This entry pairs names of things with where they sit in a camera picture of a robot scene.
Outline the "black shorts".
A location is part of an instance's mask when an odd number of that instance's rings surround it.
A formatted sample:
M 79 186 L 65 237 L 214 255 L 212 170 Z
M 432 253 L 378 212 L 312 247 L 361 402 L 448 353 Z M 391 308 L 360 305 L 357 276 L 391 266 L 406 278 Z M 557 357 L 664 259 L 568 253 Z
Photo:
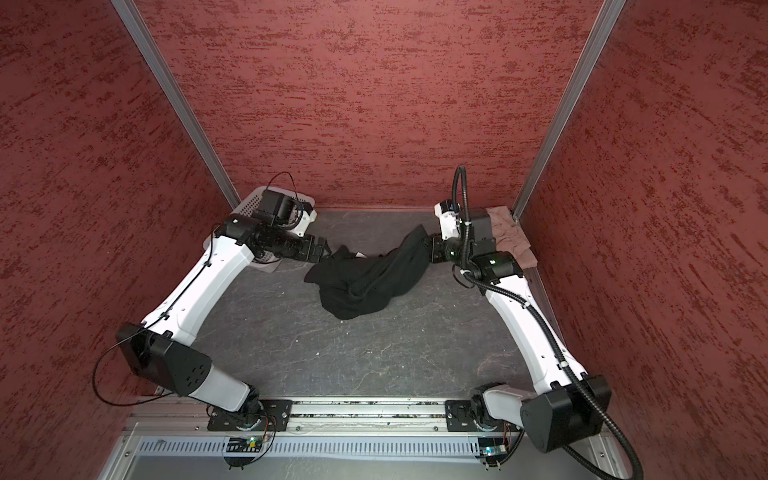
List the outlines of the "black shorts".
M 428 239 L 419 225 L 385 255 L 363 258 L 341 246 L 314 265 L 304 281 L 319 287 L 322 307 L 340 320 L 381 311 L 422 279 L 430 265 Z

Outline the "pink drawstring shorts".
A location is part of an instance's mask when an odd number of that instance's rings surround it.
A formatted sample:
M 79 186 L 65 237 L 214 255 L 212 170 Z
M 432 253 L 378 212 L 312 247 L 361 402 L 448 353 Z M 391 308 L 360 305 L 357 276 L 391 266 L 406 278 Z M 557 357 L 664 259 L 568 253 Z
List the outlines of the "pink drawstring shorts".
M 506 206 L 498 206 L 487 208 L 486 212 L 491 220 L 496 249 L 511 253 L 522 269 L 535 268 L 538 261 L 531 244 L 510 210 Z

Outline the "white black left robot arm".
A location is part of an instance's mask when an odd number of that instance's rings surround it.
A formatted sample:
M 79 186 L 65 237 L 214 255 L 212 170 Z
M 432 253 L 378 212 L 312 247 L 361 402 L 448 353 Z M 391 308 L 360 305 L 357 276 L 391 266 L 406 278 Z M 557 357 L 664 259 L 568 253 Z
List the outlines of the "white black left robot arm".
M 123 324 L 116 335 L 136 376 L 228 415 L 243 431 L 262 428 L 269 419 L 257 389 L 216 367 L 192 348 L 210 311 L 232 281 L 253 261 L 270 254 L 277 260 L 317 263 L 327 241 L 306 233 L 317 213 L 302 213 L 285 230 L 257 218 L 231 214 L 213 232 L 206 252 L 174 291 L 138 324 Z

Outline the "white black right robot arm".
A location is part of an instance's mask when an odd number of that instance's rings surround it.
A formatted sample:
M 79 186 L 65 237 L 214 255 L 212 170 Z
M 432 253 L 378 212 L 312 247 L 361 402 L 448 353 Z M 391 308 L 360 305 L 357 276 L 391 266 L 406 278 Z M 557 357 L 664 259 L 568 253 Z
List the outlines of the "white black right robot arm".
M 611 389 L 601 376 L 589 376 L 555 335 L 541 313 L 512 254 L 491 252 L 469 261 L 471 283 L 496 310 L 524 359 L 533 387 L 487 384 L 468 401 L 446 407 L 451 431 L 475 427 L 496 431 L 503 424 L 527 432 L 534 446 L 549 452 L 601 432 Z

